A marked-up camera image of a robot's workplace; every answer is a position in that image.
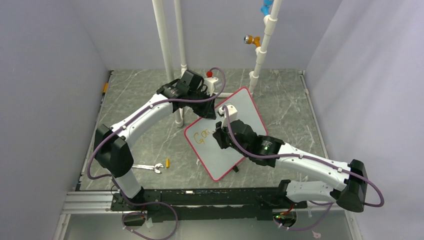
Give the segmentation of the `red-framed whiteboard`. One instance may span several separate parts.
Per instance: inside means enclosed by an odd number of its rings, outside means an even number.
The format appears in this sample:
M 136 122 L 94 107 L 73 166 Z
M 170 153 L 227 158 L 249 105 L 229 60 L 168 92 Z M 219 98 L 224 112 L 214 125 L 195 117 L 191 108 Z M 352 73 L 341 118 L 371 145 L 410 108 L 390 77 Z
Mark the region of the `red-framed whiteboard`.
M 184 136 L 213 181 L 222 179 L 245 158 L 231 147 L 221 149 L 213 137 L 216 124 L 226 121 L 224 116 L 219 115 L 219 110 L 223 105 L 229 105 L 230 114 L 233 113 L 232 109 L 235 109 L 236 119 L 251 126 L 255 133 L 259 135 L 268 134 L 256 103 L 247 87 L 238 89 L 214 107 L 216 119 L 199 118 L 186 127 Z

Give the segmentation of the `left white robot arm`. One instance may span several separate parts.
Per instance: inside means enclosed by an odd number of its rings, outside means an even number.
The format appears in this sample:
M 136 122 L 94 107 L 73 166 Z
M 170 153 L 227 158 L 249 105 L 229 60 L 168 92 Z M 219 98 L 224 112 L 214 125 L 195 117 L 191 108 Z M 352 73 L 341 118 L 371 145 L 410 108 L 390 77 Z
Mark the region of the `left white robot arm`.
M 131 148 L 135 142 L 160 120 L 185 107 L 200 118 L 216 119 L 215 99 L 224 87 L 225 82 L 214 77 L 211 71 L 203 77 L 186 70 L 181 78 L 162 85 L 145 105 L 127 118 L 110 127 L 104 124 L 97 127 L 89 160 L 96 160 L 108 170 L 107 176 L 117 183 L 129 209 L 137 210 L 145 202 L 145 190 L 132 170 Z

